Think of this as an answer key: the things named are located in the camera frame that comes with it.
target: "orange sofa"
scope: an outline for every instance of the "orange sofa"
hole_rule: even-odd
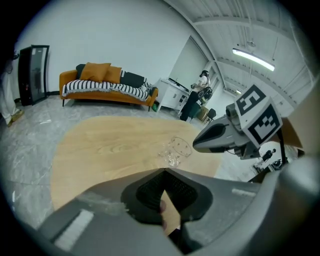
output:
[[[76,80],[76,76],[77,76],[77,70],[66,71],[60,74],[59,90],[60,90],[60,98],[62,99],[62,106],[65,105],[66,99],[105,100],[105,101],[126,102],[126,103],[149,106],[149,111],[150,111],[150,107],[152,107],[158,95],[158,88],[155,88],[152,96],[149,95],[146,101],[138,100],[134,97],[131,97],[126,94],[122,94],[117,91],[74,92],[74,93],[69,93],[66,97],[63,97],[62,96],[63,86],[73,80]]]

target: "wooden table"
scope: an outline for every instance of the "wooden table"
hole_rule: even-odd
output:
[[[192,147],[199,132],[180,120],[98,116],[82,121],[65,134],[55,152],[50,183],[54,209],[98,183],[169,167],[158,155],[162,144],[179,136]],[[178,168],[213,177],[220,161],[220,154],[192,148]]]

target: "ceiling light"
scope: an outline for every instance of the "ceiling light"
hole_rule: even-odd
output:
[[[242,56],[242,57],[245,57],[251,61],[254,61],[256,63],[259,63],[260,65],[266,67],[267,69],[271,70],[271,71],[274,71],[275,70],[275,66],[266,62],[265,60],[257,57],[257,56],[254,56],[253,54],[251,53],[248,53],[248,52],[245,52],[243,50],[239,50],[239,49],[235,49],[233,48],[232,49],[232,52],[236,55],[239,55],[239,56]]]

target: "brown shoe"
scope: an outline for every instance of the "brown shoe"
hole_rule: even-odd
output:
[[[19,110],[17,113],[15,113],[12,116],[12,121],[15,122],[17,121],[25,112],[23,110]]]
[[[11,118],[10,122],[9,122],[6,126],[10,127],[13,122],[14,122],[14,121],[13,121],[12,118]]]

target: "floor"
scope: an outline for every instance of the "floor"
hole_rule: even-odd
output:
[[[50,96],[34,106],[19,108],[25,114],[10,128],[0,122],[0,166],[4,194],[16,216],[37,228],[53,212],[50,176],[56,145],[66,131],[82,120],[96,116],[135,116],[177,119],[167,108],[159,112],[145,106],[113,102],[66,100],[62,107],[59,96]],[[205,125],[198,119],[191,124],[200,130]],[[236,155],[223,153],[216,177],[248,181],[255,172],[254,160],[241,161]]]

